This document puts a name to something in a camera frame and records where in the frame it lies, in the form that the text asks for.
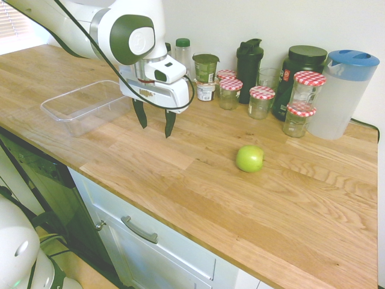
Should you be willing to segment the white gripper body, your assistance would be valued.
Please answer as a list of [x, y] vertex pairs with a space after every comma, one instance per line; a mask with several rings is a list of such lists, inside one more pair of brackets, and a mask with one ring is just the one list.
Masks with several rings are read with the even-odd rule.
[[130, 90], [122, 80], [119, 80], [120, 90], [125, 96], [136, 101], [152, 102], [163, 108], [171, 108], [171, 111], [176, 114], [180, 114], [188, 108], [189, 88], [185, 79], [181, 78], [172, 84], [149, 79], [143, 82], [136, 77], [134, 65], [119, 66], [119, 73], [144, 100]]

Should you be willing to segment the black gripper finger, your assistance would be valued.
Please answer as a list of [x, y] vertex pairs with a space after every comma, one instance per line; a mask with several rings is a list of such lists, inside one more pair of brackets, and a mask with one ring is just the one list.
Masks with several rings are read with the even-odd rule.
[[137, 119], [141, 125], [141, 127], [144, 129], [147, 127], [147, 116], [144, 110], [144, 102], [139, 101], [137, 99], [132, 100], [132, 105], [135, 111], [135, 114], [137, 115]]
[[175, 121], [176, 121], [176, 113], [170, 111], [170, 110], [165, 110], [165, 138], [168, 138], [171, 136]]

